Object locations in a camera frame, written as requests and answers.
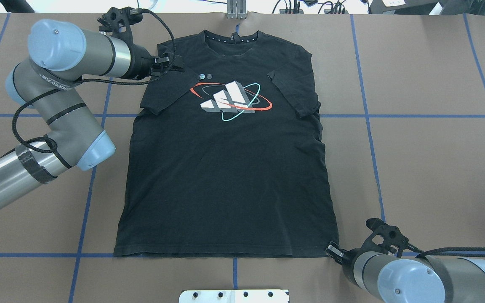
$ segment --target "graphic print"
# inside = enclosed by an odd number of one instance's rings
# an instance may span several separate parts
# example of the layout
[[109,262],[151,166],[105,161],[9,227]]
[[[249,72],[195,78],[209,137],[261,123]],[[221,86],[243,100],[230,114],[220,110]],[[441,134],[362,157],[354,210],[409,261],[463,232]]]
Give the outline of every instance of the graphic print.
[[[252,92],[248,88],[257,86],[257,92]],[[223,121],[231,121],[243,113],[255,113],[256,111],[268,111],[273,107],[273,104],[264,96],[260,95],[261,86],[258,83],[252,83],[247,86],[242,86],[237,81],[230,82],[228,84],[222,83],[198,83],[194,85],[190,91],[196,96],[203,98],[200,94],[196,93],[196,88],[201,88],[204,95],[210,96],[210,90],[208,88],[221,88],[214,93],[213,98],[202,102],[201,108],[206,112],[222,112]],[[254,107],[262,102],[262,100],[268,102],[267,107]],[[224,113],[235,113],[235,115],[229,119],[224,117]]]

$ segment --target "light blue joint cap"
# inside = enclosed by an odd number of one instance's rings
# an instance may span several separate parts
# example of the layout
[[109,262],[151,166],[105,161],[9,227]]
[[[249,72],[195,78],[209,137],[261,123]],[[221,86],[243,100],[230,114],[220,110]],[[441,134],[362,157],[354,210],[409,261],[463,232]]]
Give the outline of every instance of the light blue joint cap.
[[75,67],[82,60],[87,42],[77,25],[42,19],[31,27],[27,48],[37,65],[61,72]]
[[83,170],[89,170],[102,161],[108,159],[115,153],[115,145],[105,130],[96,137],[93,144],[89,146],[85,154],[78,161],[77,166]]
[[445,286],[426,265],[409,259],[385,265],[377,277],[377,288],[386,303],[443,303]]
[[[14,100],[16,103],[19,105],[24,105],[26,102],[24,99],[21,98],[21,96],[18,94],[18,91],[16,90],[16,86],[14,85],[14,71],[16,68],[14,68],[7,76],[7,79],[5,80],[5,89],[7,91],[8,96]],[[32,105],[27,106],[28,109],[34,109]]]

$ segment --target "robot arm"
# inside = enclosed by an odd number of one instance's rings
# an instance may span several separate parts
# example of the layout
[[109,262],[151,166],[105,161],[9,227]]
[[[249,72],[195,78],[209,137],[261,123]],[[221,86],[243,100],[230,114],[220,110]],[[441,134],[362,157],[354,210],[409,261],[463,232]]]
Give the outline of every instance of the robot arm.
[[[362,247],[347,251],[331,242],[325,250],[353,284],[386,303],[485,302],[485,260],[437,259],[410,244],[396,226],[377,218],[366,226],[372,234]],[[404,249],[420,254],[400,259]]]
[[80,80],[83,74],[141,80],[172,66],[182,71],[176,56],[153,57],[133,43],[130,25],[141,21],[144,11],[111,8],[99,19],[99,29],[112,36],[47,19],[33,25],[29,58],[8,75],[5,87],[23,107],[43,96],[29,107],[50,127],[45,135],[50,139],[20,144],[0,158],[0,209],[73,166],[88,170],[115,152],[112,140],[73,89],[90,80]]

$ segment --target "black tape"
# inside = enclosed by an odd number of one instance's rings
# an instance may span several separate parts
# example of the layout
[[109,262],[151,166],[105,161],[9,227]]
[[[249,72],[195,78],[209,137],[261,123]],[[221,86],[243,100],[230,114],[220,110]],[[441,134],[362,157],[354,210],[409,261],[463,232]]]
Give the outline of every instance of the black tape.
[[85,103],[81,102],[81,103],[78,103],[76,105],[73,105],[71,107],[68,107],[67,109],[63,109],[62,111],[60,111],[59,113],[56,113],[55,115],[53,115],[50,119],[46,120],[46,123],[48,125],[52,124],[52,122],[56,121],[57,119],[63,117],[64,115],[72,112],[72,111],[75,111],[76,109],[80,109],[82,107],[85,107],[87,105],[85,105]]
[[29,148],[21,144],[16,146],[16,155],[25,170],[40,184],[48,184],[57,178],[50,174],[43,166],[39,165]]

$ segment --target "black cable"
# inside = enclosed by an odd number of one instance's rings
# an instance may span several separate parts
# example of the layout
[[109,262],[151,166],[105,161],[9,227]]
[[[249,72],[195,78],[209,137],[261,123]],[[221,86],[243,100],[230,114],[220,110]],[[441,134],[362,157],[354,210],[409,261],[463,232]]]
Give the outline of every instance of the black cable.
[[323,6],[325,6],[325,4],[330,4],[330,10],[333,10],[334,3],[332,1],[325,1],[323,4],[321,4],[321,7],[317,11],[318,14],[321,12],[321,9],[323,8]]
[[413,244],[411,243],[408,243],[408,249],[410,251],[413,251],[415,253],[424,253],[424,251],[422,249],[419,249],[418,247],[414,246]]
[[[147,8],[142,8],[141,11],[142,12],[146,12],[146,13],[148,13],[150,15],[153,15],[153,17],[155,17],[164,26],[164,28],[168,31],[168,33],[170,34],[170,38],[171,38],[171,44],[173,46],[173,57],[175,58],[175,56],[177,56],[177,46],[175,45],[175,37],[173,36],[173,33],[171,32],[171,29],[154,12],[148,10]],[[155,81],[160,80],[160,78],[162,78],[163,76],[165,76],[168,73],[168,71],[170,71],[170,69],[172,67],[173,67],[173,61],[171,61],[169,63],[169,65],[166,67],[166,70],[163,71],[158,77],[156,77],[154,79],[151,79],[151,80],[148,80],[148,81],[143,81],[143,82],[121,82],[121,81],[113,81],[113,80],[104,80],[104,79],[88,78],[88,79],[82,79],[82,80],[75,81],[75,83],[76,84],[82,84],[82,83],[85,83],[85,82],[101,82],[101,83],[118,84],[118,85],[144,85],[144,84],[149,84],[149,83],[152,83],[152,82],[155,82]]]
[[336,3],[334,4],[334,7],[328,13],[330,14],[336,13],[336,10],[338,9],[339,4],[340,4],[340,1],[337,0]]
[[280,1],[281,0],[278,0],[277,3],[274,5],[274,8],[273,8],[273,12],[272,13],[274,13],[274,11],[276,10],[276,7],[278,6],[278,3],[280,3]]
[[[170,34],[171,44],[173,46],[173,57],[175,58],[175,56],[177,56],[177,46],[175,45],[175,37],[173,36],[171,29],[154,12],[148,10],[147,8],[139,8],[139,9],[140,9],[141,12],[146,12],[146,13],[149,13],[150,15],[153,15],[164,26],[164,28],[166,28],[166,30]],[[102,83],[119,84],[119,85],[143,85],[143,84],[149,84],[149,83],[160,80],[160,78],[164,77],[170,71],[170,69],[172,67],[173,67],[173,61],[171,61],[169,63],[169,65],[166,67],[166,70],[162,74],[160,74],[158,77],[151,79],[151,80],[148,80],[148,81],[143,81],[143,82],[121,82],[121,81],[111,81],[111,80],[104,80],[104,79],[89,78],[89,79],[82,79],[82,80],[75,81],[75,83],[76,84],[82,84],[82,83],[85,83],[85,82],[102,82]],[[44,153],[44,154],[54,153],[57,150],[57,143],[52,138],[48,138],[48,137],[37,137],[37,138],[29,139],[27,141],[24,140],[19,135],[17,127],[16,127],[16,124],[18,122],[18,117],[19,117],[20,113],[24,109],[27,108],[27,106],[32,105],[33,103],[37,102],[41,98],[44,98],[44,97],[49,96],[50,94],[54,94],[56,92],[59,92],[59,90],[55,88],[55,89],[50,90],[50,91],[48,91],[48,92],[46,92],[42,95],[36,96],[31,101],[29,101],[26,104],[23,104],[21,107],[19,107],[19,109],[17,109],[17,111],[14,113],[14,115],[12,117],[12,124],[11,124],[12,134],[14,134],[16,140],[18,140],[22,145],[24,145],[25,147],[27,147],[31,150],[34,150],[35,152]],[[48,146],[50,146],[50,149],[37,148],[37,147],[31,145],[30,144],[31,142],[46,142],[48,144]]]
[[[57,150],[57,143],[52,139],[52,138],[48,138],[48,137],[37,137],[37,138],[33,138],[33,139],[30,139],[30,140],[27,140],[25,141],[18,133],[18,130],[16,129],[16,123],[18,122],[18,117],[20,115],[20,113],[27,108],[27,106],[29,105],[32,105],[33,103],[37,102],[38,100],[40,100],[41,98],[44,98],[46,96],[49,96],[51,94],[54,94],[56,92],[59,92],[59,90],[57,88],[54,88],[53,90],[50,90],[48,92],[45,92],[44,94],[42,95],[39,95],[39,96],[36,96],[35,98],[33,98],[31,101],[23,104],[15,113],[14,115],[12,116],[12,124],[11,124],[11,128],[12,128],[12,134],[14,134],[16,140],[18,140],[18,142],[20,142],[23,146],[31,149],[31,150],[34,150],[35,152],[39,152],[39,153],[43,153],[43,154],[49,154],[49,153],[53,153]],[[31,142],[46,142],[46,144],[48,145],[52,145],[52,148],[50,149],[41,149],[41,148],[37,148],[29,143]]]
[[455,253],[453,251],[483,251],[485,252],[485,247],[443,247],[441,249],[433,249],[420,253],[416,256],[417,259],[425,257],[426,255],[456,255],[458,257],[480,257],[485,258],[485,254],[476,253]]
[[227,2],[213,1],[213,0],[198,0],[198,1],[211,2],[211,3],[219,3],[219,4],[227,4]]

